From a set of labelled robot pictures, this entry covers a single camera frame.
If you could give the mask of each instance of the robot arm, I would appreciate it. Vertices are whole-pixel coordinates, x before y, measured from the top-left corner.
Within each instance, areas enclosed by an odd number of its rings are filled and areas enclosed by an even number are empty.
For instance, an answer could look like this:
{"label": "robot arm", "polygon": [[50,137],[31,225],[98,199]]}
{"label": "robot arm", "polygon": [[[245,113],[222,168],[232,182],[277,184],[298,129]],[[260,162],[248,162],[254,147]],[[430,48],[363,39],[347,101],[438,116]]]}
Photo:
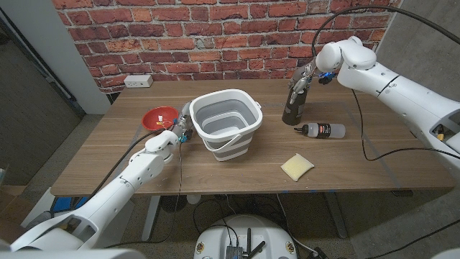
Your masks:
{"label": "robot arm", "polygon": [[[377,62],[375,53],[355,36],[326,44],[314,61],[323,72],[340,68],[337,80],[341,85],[377,97],[413,124],[418,129],[415,134],[423,136],[433,148],[459,155],[460,126],[451,119],[460,112],[459,102],[384,67]],[[440,128],[449,132],[446,139],[437,138]],[[459,160],[443,156],[460,168]]]}
{"label": "robot arm", "polygon": [[148,140],[145,148],[129,159],[123,172],[86,204],[32,228],[11,245],[11,251],[24,247],[54,251],[97,247],[98,239],[110,221],[137,189],[161,173],[164,165],[173,158],[173,150],[185,140],[185,133],[192,125],[187,110],[188,106],[185,106],[184,115],[171,130]]}

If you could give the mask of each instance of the electrical outlet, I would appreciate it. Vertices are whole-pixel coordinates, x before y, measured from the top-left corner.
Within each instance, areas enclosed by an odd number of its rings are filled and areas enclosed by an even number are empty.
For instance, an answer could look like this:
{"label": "electrical outlet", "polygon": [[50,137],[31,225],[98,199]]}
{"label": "electrical outlet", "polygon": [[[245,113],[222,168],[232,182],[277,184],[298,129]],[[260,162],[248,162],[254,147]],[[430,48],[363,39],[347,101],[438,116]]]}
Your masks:
{"label": "electrical outlet", "polygon": [[153,83],[151,75],[127,76],[124,84],[127,88],[150,87]]}

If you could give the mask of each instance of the sponge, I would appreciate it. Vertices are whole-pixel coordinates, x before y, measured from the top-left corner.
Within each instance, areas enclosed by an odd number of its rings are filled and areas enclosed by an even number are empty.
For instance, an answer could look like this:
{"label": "sponge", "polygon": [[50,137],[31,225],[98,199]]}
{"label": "sponge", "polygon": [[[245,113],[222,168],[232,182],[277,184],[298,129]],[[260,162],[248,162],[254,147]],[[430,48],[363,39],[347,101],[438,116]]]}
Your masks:
{"label": "sponge", "polygon": [[294,181],[297,181],[304,173],[313,167],[315,166],[310,163],[310,161],[297,153],[286,163],[281,165],[281,169]]}

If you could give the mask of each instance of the wooden table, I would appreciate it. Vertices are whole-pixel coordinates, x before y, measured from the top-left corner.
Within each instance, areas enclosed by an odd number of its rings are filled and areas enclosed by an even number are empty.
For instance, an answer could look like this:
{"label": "wooden table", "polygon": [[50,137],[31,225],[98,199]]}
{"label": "wooden table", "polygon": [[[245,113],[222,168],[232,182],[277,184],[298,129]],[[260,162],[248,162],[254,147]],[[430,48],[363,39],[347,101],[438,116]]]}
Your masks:
{"label": "wooden table", "polygon": [[[182,194],[250,194],[316,191],[384,191],[452,188],[454,179],[436,154],[406,151],[368,162],[361,148],[359,112],[348,88],[336,81],[314,83],[307,96],[301,124],[341,123],[346,136],[340,140],[304,137],[281,120],[288,97],[287,80],[154,82],[150,88],[123,90],[52,186],[56,196],[90,194],[138,137],[147,133],[142,116],[156,106],[182,105],[197,96],[226,88],[246,91],[262,105],[262,126],[243,156],[218,162],[201,138],[182,146]],[[402,120],[376,98],[358,93],[364,114],[364,131],[370,157],[401,147],[422,147]],[[133,149],[143,148],[144,142]],[[299,153],[315,165],[298,182],[280,166]],[[178,149],[161,174],[137,194],[173,195],[179,192]],[[123,162],[113,177],[126,167]]]}

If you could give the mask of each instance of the red brick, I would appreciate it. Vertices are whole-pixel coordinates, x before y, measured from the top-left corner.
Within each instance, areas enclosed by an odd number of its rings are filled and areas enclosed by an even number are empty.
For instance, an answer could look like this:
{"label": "red brick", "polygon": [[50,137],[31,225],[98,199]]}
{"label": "red brick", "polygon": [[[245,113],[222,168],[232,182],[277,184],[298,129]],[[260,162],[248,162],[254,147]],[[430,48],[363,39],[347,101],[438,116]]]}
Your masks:
{"label": "red brick", "polygon": [[305,14],[307,3],[296,2],[287,4],[272,4],[268,8],[269,17],[288,17]]}
{"label": "red brick", "polygon": [[214,38],[214,42],[216,43],[216,48],[246,47],[247,36],[238,35],[230,37],[216,37]]}
{"label": "red brick", "polygon": [[271,71],[270,78],[284,78],[285,71]]}
{"label": "red brick", "polygon": [[116,0],[117,4],[121,5],[155,5],[155,0]]}
{"label": "red brick", "polygon": [[367,41],[371,33],[371,30],[357,30],[354,32],[354,36],[358,37],[361,41]]}
{"label": "red brick", "polygon": [[268,45],[299,43],[300,33],[274,33],[265,37]]}
{"label": "red brick", "polygon": [[247,6],[230,5],[230,6],[212,6],[209,12],[211,20],[223,19],[246,19]]}
{"label": "red brick", "polygon": [[311,56],[311,47],[289,47],[289,58],[309,58]]}
{"label": "red brick", "polygon": [[216,66],[214,63],[201,63],[200,72],[214,72],[216,71]]}
{"label": "red brick", "polygon": [[225,22],[224,33],[225,34],[236,34],[239,33],[241,27],[236,22]]}
{"label": "red brick", "polygon": [[194,52],[189,53],[189,56],[191,61],[212,61],[221,59],[219,51]]}
{"label": "red brick", "polygon": [[65,26],[70,26],[72,25],[69,21],[69,19],[67,19],[66,15],[62,12],[57,12],[57,14],[59,14],[59,18],[63,21],[63,24]]}
{"label": "red brick", "polygon": [[321,32],[318,43],[338,42],[340,40],[346,40],[351,36],[353,36],[352,31]]}
{"label": "red brick", "polygon": [[333,22],[334,29],[348,29],[350,27],[350,16],[338,16]]}
{"label": "red brick", "polygon": [[165,24],[167,36],[179,37],[183,35],[182,26],[180,24]]}
{"label": "red brick", "polygon": [[132,22],[129,9],[101,9],[89,11],[91,18],[96,24],[113,22]]}
{"label": "red brick", "polygon": [[355,17],[351,28],[384,28],[389,19],[390,15]]}
{"label": "red brick", "polygon": [[115,40],[107,42],[107,48],[110,52],[127,52],[142,49],[138,40]]}
{"label": "red brick", "polygon": [[150,10],[145,8],[134,8],[132,10],[132,16],[136,22],[151,22],[152,16]]}
{"label": "red brick", "polygon": [[102,72],[99,68],[88,68],[89,69],[89,73],[91,73],[91,75],[93,77],[101,77],[102,76]]}
{"label": "red brick", "polygon": [[315,32],[304,32],[302,33],[302,37],[300,40],[303,43],[311,44],[313,41],[313,37],[315,37]]}
{"label": "red brick", "polygon": [[206,7],[193,7],[190,8],[192,20],[194,21],[207,21],[208,18],[208,9]]}
{"label": "red brick", "polygon": [[52,0],[56,9],[93,7],[91,0]]}
{"label": "red brick", "polygon": [[171,53],[140,53],[139,56],[144,62],[160,63],[173,61]]}
{"label": "red brick", "polygon": [[159,21],[188,21],[190,19],[187,7],[155,8],[152,9],[152,16]]}
{"label": "red brick", "polygon": [[210,37],[207,38],[202,38],[202,39],[195,39],[195,46],[198,49],[203,49],[203,48],[214,48],[214,42],[213,39]]}
{"label": "red brick", "polygon": [[169,73],[194,73],[199,71],[198,64],[192,63],[167,64],[166,69]]}
{"label": "red brick", "polygon": [[122,73],[150,73],[149,65],[120,65],[120,70]]}
{"label": "red brick", "polygon": [[109,26],[109,32],[112,38],[129,36],[128,28],[124,25]]}
{"label": "red brick", "polygon": [[93,0],[94,4],[96,6],[108,6],[108,5],[114,5],[113,0]]}
{"label": "red brick", "polygon": [[152,64],[150,68],[155,73],[166,73],[166,67],[164,64]]}
{"label": "red brick", "polygon": [[163,75],[163,74],[156,74],[152,75],[153,81],[177,81],[177,75]]}
{"label": "red brick", "polygon": [[287,47],[274,47],[272,48],[272,58],[286,58],[288,56]]}
{"label": "red brick", "polygon": [[172,54],[172,59],[174,62],[188,62],[190,59],[188,58],[188,53],[180,53],[176,52]]}
{"label": "red brick", "polygon": [[328,1],[308,2],[308,14],[325,14],[328,12]]}
{"label": "red brick", "polygon": [[249,69],[259,70],[264,68],[264,60],[250,60]]}
{"label": "red brick", "polygon": [[248,44],[250,47],[259,47],[264,40],[263,35],[251,35],[248,37]]}
{"label": "red brick", "polygon": [[69,28],[74,40],[105,40],[110,39],[109,32],[104,27]]}
{"label": "red brick", "polygon": [[217,0],[181,0],[182,4],[216,4]]}
{"label": "red brick", "polygon": [[80,55],[90,55],[91,51],[86,44],[75,44]]}
{"label": "red brick", "polygon": [[[328,18],[329,17],[309,17],[299,19],[297,29],[319,29]],[[331,23],[329,22],[324,28],[331,28]]]}
{"label": "red brick", "polygon": [[222,52],[222,58],[224,60],[237,60],[238,59],[238,51],[235,50],[224,50]]}
{"label": "red brick", "polygon": [[178,75],[179,81],[192,81],[193,78],[191,75]]}
{"label": "red brick", "polygon": [[277,30],[277,26],[278,24],[276,21],[241,22],[241,32],[275,32]]}
{"label": "red brick", "polygon": [[111,78],[104,78],[104,79],[99,80],[99,82],[101,83],[102,87],[120,86],[124,84],[124,79],[126,77],[127,77],[126,75],[122,75],[122,76],[115,76]]}
{"label": "red brick", "polygon": [[229,61],[216,64],[217,71],[237,71],[247,69],[247,61]]}
{"label": "red brick", "polygon": [[283,69],[295,68],[297,60],[295,58],[286,58],[281,60],[269,59],[265,61],[265,69]]}
{"label": "red brick", "polygon": [[191,38],[160,39],[158,40],[162,50],[192,50],[195,43]]}
{"label": "red brick", "polygon": [[221,80],[223,75],[222,73],[194,73],[193,78],[195,80]]}
{"label": "red brick", "polygon": [[209,23],[191,23],[185,24],[185,34],[190,35],[201,35],[201,36],[211,36],[211,35],[221,35],[222,26],[220,23],[209,24]]}
{"label": "red brick", "polygon": [[268,71],[239,71],[239,79],[266,79]]}
{"label": "red brick", "polygon": [[131,36],[159,37],[163,36],[165,29],[160,24],[131,24],[129,25],[129,32],[131,32]]}
{"label": "red brick", "polygon": [[376,29],[371,35],[371,41],[380,41],[383,38],[383,34],[385,33],[384,29]]}
{"label": "red brick", "polygon": [[248,58],[269,58],[270,49],[269,48],[260,48],[260,49],[250,49],[250,50],[240,50],[239,57],[241,59]]}
{"label": "red brick", "polygon": [[295,29],[296,22],[297,22],[296,19],[281,20],[280,23],[278,24],[278,31],[280,32],[293,31]]}
{"label": "red brick", "polygon": [[116,65],[105,65],[101,67],[101,71],[105,76],[112,76],[120,74],[118,67]]}
{"label": "red brick", "polygon": [[251,5],[251,17],[253,19],[256,18],[264,18],[267,16],[267,6],[264,4],[253,4]]}
{"label": "red brick", "polygon": [[88,43],[89,48],[94,52],[94,53],[107,53],[107,47],[105,44],[102,42],[90,42]]}
{"label": "red brick", "polygon": [[332,0],[329,9],[331,12],[338,12],[352,6],[366,6],[371,0]]}
{"label": "red brick", "polygon": [[158,50],[157,40],[142,40],[142,46],[145,50]]}
{"label": "red brick", "polygon": [[224,79],[238,79],[238,72],[224,72]]}
{"label": "red brick", "polygon": [[122,55],[123,60],[126,64],[135,64],[135,63],[141,63],[141,59],[137,54],[126,54]]}
{"label": "red brick", "polygon": [[89,25],[93,23],[91,19],[89,19],[88,13],[85,11],[68,12],[67,16],[69,16],[69,19],[74,25]]}

